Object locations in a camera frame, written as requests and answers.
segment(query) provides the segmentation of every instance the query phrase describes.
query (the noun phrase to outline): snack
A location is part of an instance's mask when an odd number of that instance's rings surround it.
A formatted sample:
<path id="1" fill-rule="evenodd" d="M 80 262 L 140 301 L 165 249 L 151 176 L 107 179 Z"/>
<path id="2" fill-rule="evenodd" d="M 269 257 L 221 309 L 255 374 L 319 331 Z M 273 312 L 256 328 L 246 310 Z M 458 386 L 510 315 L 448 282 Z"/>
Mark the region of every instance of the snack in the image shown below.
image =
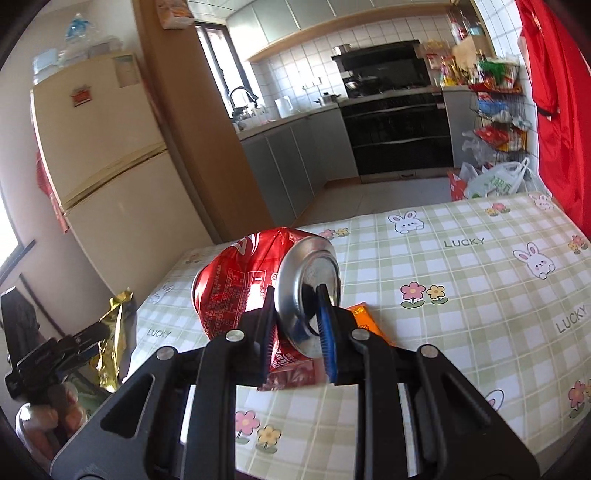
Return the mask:
<path id="1" fill-rule="evenodd" d="M 156 0 L 156 10 L 160 25 L 165 30 L 187 28 L 195 24 L 193 13 L 189 10 L 186 0 Z"/>
<path id="2" fill-rule="evenodd" d="M 353 305 L 352 307 L 347 308 L 347 310 L 353 312 L 355 322 L 357 323 L 357 326 L 359 326 L 359 328 L 369 330 L 370 332 L 382 337 L 390 345 L 396 346 L 396 344 L 393 341 L 389 340 L 388 337 L 384 335 L 382 330 L 380 330 L 380 328 L 378 327 L 378 324 L 375 323 L 374 319 L 369 313 L 368 306 L 365 302 Z"/>

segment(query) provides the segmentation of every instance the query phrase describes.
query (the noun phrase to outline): countertop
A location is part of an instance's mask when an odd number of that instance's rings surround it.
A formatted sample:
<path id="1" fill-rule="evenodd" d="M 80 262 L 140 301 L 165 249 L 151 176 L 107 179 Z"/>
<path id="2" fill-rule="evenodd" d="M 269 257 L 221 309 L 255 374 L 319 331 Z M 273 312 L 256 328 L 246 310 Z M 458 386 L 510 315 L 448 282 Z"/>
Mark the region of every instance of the countertop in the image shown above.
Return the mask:
<path id="1" fill-rule="evenodd" d="M 259 127 L 249 128 L 248 130 L 244 130 L 244 132 L 238 132 L 238 139 L 241 141 L 246 140 L 247 138 L 254 137 L 255 135 L 266 132 L 267 130 L 271 130 L 272 128 L 280 127 L 282 125 L 295 122 L 301 118 L 306 118 L 307 116 L 315 115 L 321 112 L 327 112 L 329 110 L 335 110 L 337 108 L 339 108 L 339 104 L 333 103 L 331 105 L 320 106 L 307 112 L 297 113 L 286 118 L 281 118 L 279 120 L 273 120 L 271 122 L 267 122 L 266 124 L 262 124 Z"/>
<path id="2" fill-rule="evenodd" d="M 247 138 L 254 137 L 255 135 L 261 134 L 272 128 L 280 127 L 282 125 L 288 124 L 290 122 L 295 122 L 301 118 L 306 118 L 311 115 L 315 115 L 321 112 L 327 112 L 329 110 L 334 110 L 336 108 L 342 108 L 349 105 L 357 105 L 359 103 L 365 102 L 373 102 L 375 100 L 381 100 L 385 98 L 392 98 L 392 97 L 399 97 L 399 96 L 407 96 L 407 95 L 419 95 L 421 93 L 447 93 L 447 92 L 468 92 L 470 89 L 466 85 L 456 85 L 451 87 L 422 87 L 422 88 L 413 88 L 413 89 L 403 89 L 403 90 L 390 90 L 389 92 L 379 93 L 377 95 L 371 95 L 367 97 L 361 98 L 347 98 L 345 100 L 341 100 L 338 103 L 333 103 L 332 105 L 321 106 L 315 108 L 313 110 L 297 113 L 295 115 L 288 116 L 286 118 L 281 118 L 279 120 L 274 120 L 271 122 L 267 122 L 266 124 L 260 125 L 259 127 L 250 128 L 248 130 L 244 130 L 244 132 L 238 132 L 238 139 L 239 140 L 246 140 Z"/>

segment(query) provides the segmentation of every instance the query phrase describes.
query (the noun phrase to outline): gold snack bag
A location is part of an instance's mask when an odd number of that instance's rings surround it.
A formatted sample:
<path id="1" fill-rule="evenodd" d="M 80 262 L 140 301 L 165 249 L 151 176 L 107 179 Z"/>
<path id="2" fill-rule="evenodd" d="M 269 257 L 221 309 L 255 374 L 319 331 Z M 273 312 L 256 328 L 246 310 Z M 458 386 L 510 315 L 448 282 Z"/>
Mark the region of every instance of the gold snack bag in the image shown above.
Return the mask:
<path id="1" fill-rule="evenodd" d="M 115 392 L 120 386 L 119 369 L 127 347 L 124 322 L 130 314 L 135 313 L 134 294 L 125 290 L 110 300 L 111 309 L 100 321 L 109 326 L 111 336 L 99 342 L 99 356 L 96 370 L 99 374 L 100 386 L 109 392 Z"/>

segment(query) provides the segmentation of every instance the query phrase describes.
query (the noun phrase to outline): white plastic bag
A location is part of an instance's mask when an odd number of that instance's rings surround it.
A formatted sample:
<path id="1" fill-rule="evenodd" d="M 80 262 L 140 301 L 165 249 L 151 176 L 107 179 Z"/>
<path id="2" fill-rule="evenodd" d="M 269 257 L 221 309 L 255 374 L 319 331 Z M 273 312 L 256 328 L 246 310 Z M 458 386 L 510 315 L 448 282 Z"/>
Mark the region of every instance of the white plastic bag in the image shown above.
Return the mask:
<path id="1" fill-rule="evenodd" d="M 521 186 L 529 163 L 529 157 L 525 157 L 521 163 L 507 162 L 492 167 L 468 182 L 466 198 L 513 195 Z"/>

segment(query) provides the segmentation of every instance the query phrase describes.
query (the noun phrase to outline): fridge magnet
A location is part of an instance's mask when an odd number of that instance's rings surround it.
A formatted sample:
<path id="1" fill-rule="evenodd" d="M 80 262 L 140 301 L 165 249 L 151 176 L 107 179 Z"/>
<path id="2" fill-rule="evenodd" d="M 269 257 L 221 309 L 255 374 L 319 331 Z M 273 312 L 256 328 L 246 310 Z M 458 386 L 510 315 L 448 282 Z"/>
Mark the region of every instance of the fridge magnet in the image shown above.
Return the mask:
<path id="1" fill-rule="evenodd" d="M 90 94 L 90 87 L 86 85 L 74 90 L 70 94 L 70 96 L 72 97 L 72 104 L 74 105 L 74 107 L 83 105 L 84 103 L 88 103 L 92 100 L 92 95 Z"/>

